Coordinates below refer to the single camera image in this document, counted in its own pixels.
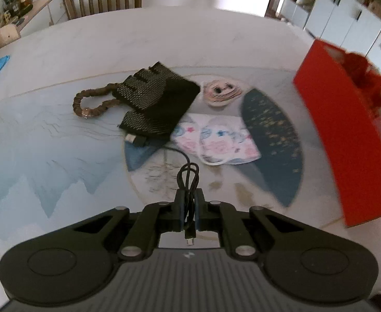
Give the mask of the floral face mask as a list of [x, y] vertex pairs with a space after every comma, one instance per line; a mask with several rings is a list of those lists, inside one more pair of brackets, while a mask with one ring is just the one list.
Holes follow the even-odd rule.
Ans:
[[171, 141], [208, 166], [247, 164], [261, 158], [251, 134], [237, 116], [187, 113], [176, 125]]

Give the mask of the white sideboard cabinet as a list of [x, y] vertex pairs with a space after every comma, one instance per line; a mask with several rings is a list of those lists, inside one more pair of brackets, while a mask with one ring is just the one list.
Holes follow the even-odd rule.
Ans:
[[63, 0], [37, 0], [33, 8], [18, 22], [21, 37], [66, 22], [67, 12]]

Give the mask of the white wall cabinets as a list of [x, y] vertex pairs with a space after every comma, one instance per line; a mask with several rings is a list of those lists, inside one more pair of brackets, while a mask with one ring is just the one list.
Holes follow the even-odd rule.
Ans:
[[381, 71], [381, 0], [283, 0], [279, 15], [316, 39], [366, 56]]

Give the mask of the red cloth bag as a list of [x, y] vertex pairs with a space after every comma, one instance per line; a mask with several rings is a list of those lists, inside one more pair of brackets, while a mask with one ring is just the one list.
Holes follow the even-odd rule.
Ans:
[[381, 108], [381, 75], [373, 69], [366, 57], [347, 52], [343, 57], [343, 69], [360, 91], [372, 117], [379, 117]]

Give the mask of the black striped knit pouch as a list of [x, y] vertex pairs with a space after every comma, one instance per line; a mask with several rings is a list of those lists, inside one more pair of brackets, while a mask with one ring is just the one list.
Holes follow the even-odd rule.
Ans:
[[198, 84], [160, 62], [128, 76], [112, 92], [131, 107], [119, 127], [152, 139], [169, 139], [199, 93]]

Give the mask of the white red cardboard box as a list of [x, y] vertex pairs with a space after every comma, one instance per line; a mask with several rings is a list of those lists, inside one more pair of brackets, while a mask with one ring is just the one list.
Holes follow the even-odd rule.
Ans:
[[319, 133], [346, 226], [381, 217], [381, 108], [373, 118], [343, 69], [347, 52], [315, 40], [294, 85]]

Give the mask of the pink round coaster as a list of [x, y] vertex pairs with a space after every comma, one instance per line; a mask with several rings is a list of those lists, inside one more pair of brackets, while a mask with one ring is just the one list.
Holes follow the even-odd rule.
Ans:
[[227, 106], [243, 94], [243, 88], [233, 80], [213, 80], [203, 85], [202, 98], [214, 108]]

